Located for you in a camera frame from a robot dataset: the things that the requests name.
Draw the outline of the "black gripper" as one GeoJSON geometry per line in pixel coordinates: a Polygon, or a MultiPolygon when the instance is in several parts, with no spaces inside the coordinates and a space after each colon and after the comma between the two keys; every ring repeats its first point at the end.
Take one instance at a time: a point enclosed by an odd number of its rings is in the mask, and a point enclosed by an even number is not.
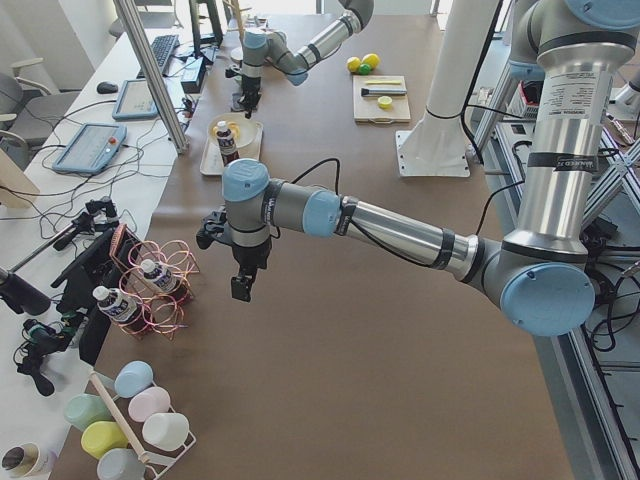
{"type": "MultiPolygon", "coordinates": [[[[253,95],[261,94],[261,78],[243,75],[241,79],[241,92],[253,95]]],[[[253,108],[251,106],[245,107],[245,118],[251,119],[252,114],[253,108]]]]}
{"type": "Polygon", "coordinates": [[[253,278],[259,269],[266,270],[272,248],[271,235],[258,240],[233,238],[232,253],[239,265],[237,276],[231,278],[233,299],[251,301],[253,278]]]}

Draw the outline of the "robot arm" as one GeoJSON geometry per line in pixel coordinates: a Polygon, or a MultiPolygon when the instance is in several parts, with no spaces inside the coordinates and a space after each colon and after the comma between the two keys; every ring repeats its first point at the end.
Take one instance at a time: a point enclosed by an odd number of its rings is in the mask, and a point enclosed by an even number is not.
{"type": "Polygon", "coordinates": [[[501,241],[469,231],[479,199],[444,100],[460,100],[483,43],[492,2],[463,8],[463,32],[426,16],[376,16],[356,42],[383,56],[410,87],[432,84],[426,117],[404,135],[401,179],[391,176],[389,128],[347,118],[353,94],[336,62],[281,76],[289,54],[280,33],[248,33],[246,82],[264,96],[273,142],[261,162],[223,174],[226,238],[240,262],[218,331],[310,325],[369,315],[417,315],[429,298],[463,305],[454,284],[478,290],[516,327],[562,335],[589,317],[595,294],[578,234],[596,162],[597,112],[544,117],[536,131],[519,226],[501,241]],[[417,146],[411,153],[409,146],[417,146]]]}
{"type": "Polygon", "coordinates": [[[270,64],[294,86],[308,78],[308,72],[322,62],[369,23],[374,2],[369,0],[340,1],[341,16],[316,34],[298,50],[292,51],[281,31],[247,29],[242,40],[241,96],[238,100],[246,118],[257,109],[261,98],[263,65],[270,64]]]}

